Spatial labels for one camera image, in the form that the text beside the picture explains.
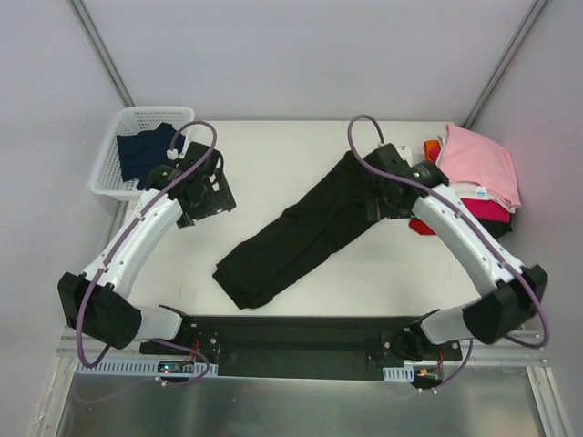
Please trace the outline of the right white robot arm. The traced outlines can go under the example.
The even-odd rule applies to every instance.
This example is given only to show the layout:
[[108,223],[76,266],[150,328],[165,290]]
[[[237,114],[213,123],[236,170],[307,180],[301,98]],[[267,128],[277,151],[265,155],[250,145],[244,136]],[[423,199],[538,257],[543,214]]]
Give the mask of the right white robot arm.
[[471,279],[479,297],[447,310],[431,311],[391,340],[393,352],[428,360],[454,340],[491,345],[540,316],[548,275],[526,266],[504,249],[465,206],[445,174],[430,161],[409,165],[392,144],[363,161],[373,173],[379,216],[410,213],[442,240]]

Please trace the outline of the magenta t shirt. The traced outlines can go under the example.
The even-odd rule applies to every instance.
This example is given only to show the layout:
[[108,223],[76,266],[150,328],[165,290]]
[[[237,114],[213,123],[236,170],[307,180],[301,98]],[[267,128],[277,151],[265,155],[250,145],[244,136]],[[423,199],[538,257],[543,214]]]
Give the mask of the magenta t shirt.
[[461,201],[477,219],[511,222],[512,213],[494,200],[462,198]]

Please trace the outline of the red t shirt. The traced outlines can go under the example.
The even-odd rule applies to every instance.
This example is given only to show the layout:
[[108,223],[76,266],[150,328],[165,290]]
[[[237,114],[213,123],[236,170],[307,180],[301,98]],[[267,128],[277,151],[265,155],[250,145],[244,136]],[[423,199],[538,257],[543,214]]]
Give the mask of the red t shirt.
[[422,236],[433,236],[435,232],[419,218],[411,218],[409,228]]

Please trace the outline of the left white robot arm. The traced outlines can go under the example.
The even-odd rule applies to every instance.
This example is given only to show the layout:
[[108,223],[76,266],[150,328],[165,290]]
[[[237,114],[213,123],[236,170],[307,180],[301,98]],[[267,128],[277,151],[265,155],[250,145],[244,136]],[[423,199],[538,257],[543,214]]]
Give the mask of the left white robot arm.
[[127,223],[82,273],[57,283],[66,325],[117,350],[134,340],[160,339],[175,354],[187,351],[192,331],[185,314],[168,306],[134,306],[128,297],[146,260],[166,232],[235,209],[216,149],[191,142],[183,158],[148,175]]

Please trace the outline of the white plastic laundry basket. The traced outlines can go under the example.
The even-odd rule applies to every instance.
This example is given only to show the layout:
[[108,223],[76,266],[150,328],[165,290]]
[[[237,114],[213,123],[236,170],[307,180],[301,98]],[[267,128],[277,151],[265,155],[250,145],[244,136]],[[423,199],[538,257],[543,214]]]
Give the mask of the white plastic laundry basket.
[[160,123],[171,124],[175,129],[195,118],[191,107],[140,106],[120,110],[110,124],[102,141],[89,187],[96,195],[108,196],[118,201],[134,201],[141,194],[136,180],[124,182],[118,157],[117,136],[132,136],[141,131],[153,130]]

